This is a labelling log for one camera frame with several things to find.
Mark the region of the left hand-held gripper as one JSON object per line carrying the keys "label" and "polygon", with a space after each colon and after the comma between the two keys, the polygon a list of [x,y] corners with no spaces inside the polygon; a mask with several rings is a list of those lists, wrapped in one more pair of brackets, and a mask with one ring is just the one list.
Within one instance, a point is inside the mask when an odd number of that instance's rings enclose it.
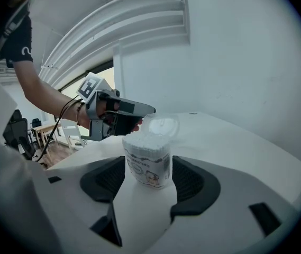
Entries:
{"label": "left hand-held gripper", "polygon": [[[90,119],[89,135],[83,139],[102,141],[111,135],[127,135],[134,131],[142,117],[153,114],[156,109],[148,104],[120,98],[120,92],[112,89],[108,82],[89,72],[77,90],[84,101],[86,114]],[[110,124],[101,119],[96,111],[99,101],[107,101],[105,114],[112,114]]]}

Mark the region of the person's left hand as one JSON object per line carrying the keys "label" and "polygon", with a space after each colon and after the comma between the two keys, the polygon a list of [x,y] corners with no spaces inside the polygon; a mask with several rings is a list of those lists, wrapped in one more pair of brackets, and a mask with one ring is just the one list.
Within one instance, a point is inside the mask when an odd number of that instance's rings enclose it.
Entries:
{"label": "person's left hand", "polygon": [[[107,104],[107,101],[99,101],[96,106],[96,111],[97,111],[98,116],[101,119],[105,120],[108,124],[112,124],[112,122],[113,122],[112,114],[105,114],[106,104]],[[142,122],[143,122],[142,119],[138,120],[138,122],[135,124],[135,126],[131,132],[139,131],[140,125],[142,124]]]}

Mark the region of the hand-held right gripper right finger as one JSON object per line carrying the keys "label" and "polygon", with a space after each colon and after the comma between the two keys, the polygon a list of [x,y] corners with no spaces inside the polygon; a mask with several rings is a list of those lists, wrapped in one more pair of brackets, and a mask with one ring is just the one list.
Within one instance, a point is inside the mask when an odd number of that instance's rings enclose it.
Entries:
{"label": "hand-held right gripper right finger", "polygon": [[172,181],[176,188],[177,202],[169,211],[168,231],[183,230],[187,221],[177,224],[183,217],[193,222],[192,227],[188,227],[192,230],[202,230],[205,226],[216,223],[220,217],[217,202],[221,195],[221,182],[214,164],[173,156]]}

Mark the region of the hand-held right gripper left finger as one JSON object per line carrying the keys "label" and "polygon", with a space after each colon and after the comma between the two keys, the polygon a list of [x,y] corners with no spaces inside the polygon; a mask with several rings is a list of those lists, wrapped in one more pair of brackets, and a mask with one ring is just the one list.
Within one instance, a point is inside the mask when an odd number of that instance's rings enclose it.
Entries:
{"label": "hand-held right gripper left finger", "polygon": [[84,174],[80,179],[81,189],[94,201],[108,204],[105,216],[97,220],[90,229],[102,238],[121,247],[113,200],[125,179],[125,157],[107,160],[103,165]]}

